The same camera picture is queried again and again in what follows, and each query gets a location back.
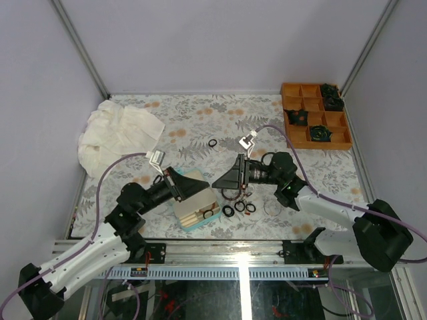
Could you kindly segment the orange red bangle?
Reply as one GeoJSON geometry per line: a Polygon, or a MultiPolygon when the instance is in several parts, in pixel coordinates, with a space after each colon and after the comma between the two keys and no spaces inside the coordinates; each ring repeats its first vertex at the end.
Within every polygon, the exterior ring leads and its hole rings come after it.
{"type": "Polygon", "coordinates": [[[209,208],[209,209],[201,209],[199,212],[201,213],[201,216],[202,216],[202,213],[204,212],[204,211],[207,211],[207,210],[213,210],[213,212],[214,212],[214,210],[215,210],[215,207],[211,207],[211,208],[209,208]]]}

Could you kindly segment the black hair tie double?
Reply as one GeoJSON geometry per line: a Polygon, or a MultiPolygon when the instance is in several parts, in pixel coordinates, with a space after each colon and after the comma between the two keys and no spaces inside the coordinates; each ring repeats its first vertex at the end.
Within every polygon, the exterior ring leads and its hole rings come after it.
{"type": "Polygon", "coordinates": [[[211,209],[207,210],[207,211],[204,211],[202,213],[202,216],[203,216],[204,219],[208,219],[208,218],[212,217],[213,215],[214,215],[214,211],[211,210],[211,209]]]}

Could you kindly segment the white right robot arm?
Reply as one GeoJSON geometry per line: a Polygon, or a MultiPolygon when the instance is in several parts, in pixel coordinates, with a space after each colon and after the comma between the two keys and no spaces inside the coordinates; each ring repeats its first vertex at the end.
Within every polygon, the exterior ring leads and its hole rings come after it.
{"type": "Polygon", "coordinates": [[[239,154],[233,166],[211,186],[221,191],[241,191],[249,184],[274,185],[274,197],[282,206],[319,215],[345,227],[345,231],[318,228],[311,233],[304,243],[308,261],[319,263],[327,256],[347,255],[365,260],[378,271],[391,271],[414,240],[409,230],[399,224],[391,206],[377,199],[357,209],[312,191],[296,171],[286,152],[273,153],[267,165],[239,154]]]}

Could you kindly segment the teal jewelry box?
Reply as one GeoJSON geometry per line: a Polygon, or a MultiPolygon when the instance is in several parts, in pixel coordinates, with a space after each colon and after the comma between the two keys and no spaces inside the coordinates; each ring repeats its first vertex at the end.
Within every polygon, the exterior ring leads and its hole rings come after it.
{"type": "Polygon", "coordinates": [[[172,208],[175,217],[184,231],[192,231],[219,218],[222,210],[217,195],[211,187],[185,201],[173,201],[172,208]],[[204,219],[199,211],[211,207],[215,207],[214,215],[208,219],[204,219]]]}

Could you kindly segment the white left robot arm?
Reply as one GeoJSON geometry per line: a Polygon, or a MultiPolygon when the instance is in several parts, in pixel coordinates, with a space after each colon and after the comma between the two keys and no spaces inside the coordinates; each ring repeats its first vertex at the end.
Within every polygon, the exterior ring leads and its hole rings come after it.
{"type": "Polygon", "coordinates": [[[146,254],[139,233],[145,223],[142,216],[171,199],[181,202],[209,187],[172,167],[164,173],[163,180],[149,189],[138,183],[125,185],[116,207],[92,234],[40,266],[30,263],[22,268],[19,296],[34,319],[54,316],[70,296],[110,267],[142,261],[146,254]]]}

